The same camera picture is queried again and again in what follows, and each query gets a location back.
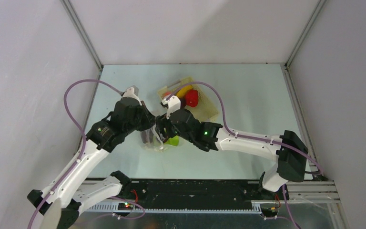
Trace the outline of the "clear dotted zip bag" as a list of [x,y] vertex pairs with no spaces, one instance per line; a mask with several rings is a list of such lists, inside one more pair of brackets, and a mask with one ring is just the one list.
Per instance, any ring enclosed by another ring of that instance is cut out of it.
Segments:
[[164,144],[165,140],[167,140],[168,138],[161,135],[156,125],[147,130],[141,131],[140,137],[143,146],[149,150],[162,152],[174,147]]

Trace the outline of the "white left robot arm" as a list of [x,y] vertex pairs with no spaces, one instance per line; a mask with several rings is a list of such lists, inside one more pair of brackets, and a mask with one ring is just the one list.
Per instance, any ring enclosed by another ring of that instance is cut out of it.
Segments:
[[134,131],[154,125],[155,117],[137,96],[122,97],[102,120],[94,123],[82,138],[82,144],[59,175],[43,190],[33,189],[27,199],[36,208],[28,223],[36,216],[48,219],[53,229],[68,229],[93,205],[112,197],[127,198],[132,192],[131,179],[121,171],[112,172],[90,189],[79,189],[92,170],[116,146]]

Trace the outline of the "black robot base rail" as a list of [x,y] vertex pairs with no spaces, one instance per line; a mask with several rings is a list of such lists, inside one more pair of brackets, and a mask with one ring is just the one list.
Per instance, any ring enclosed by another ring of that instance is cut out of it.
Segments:
[[258,180],[130,179],[121,171],[110,176],[122,184],[119,198],[137,200],[145,210],[251,210],[253,201],[289,199],[287,188],[270,192]]

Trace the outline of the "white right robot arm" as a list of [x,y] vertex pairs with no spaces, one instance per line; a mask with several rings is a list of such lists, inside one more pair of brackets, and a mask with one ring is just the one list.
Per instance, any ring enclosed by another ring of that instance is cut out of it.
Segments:
[[237,151],[272,161],[272,168],[262,174],[258,186],[263,199],[271,199],[288,181],[304,181],[308,150],[293,131],[286,130],[282,135],[236,131],[222,124],[201,122],[187,109],[158,116],[156,128],[162,137],[178,136],[205,152]]

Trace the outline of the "green leaf vegetable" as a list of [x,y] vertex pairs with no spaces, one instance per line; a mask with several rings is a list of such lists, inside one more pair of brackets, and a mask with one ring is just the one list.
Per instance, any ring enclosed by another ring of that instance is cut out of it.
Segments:
[[180,138],[179,138],[179,136],[174,136],[172,138],[168,138],[167,140],[165,140],[164,144],[166,144],[168,146],[177,147],[180,144]]

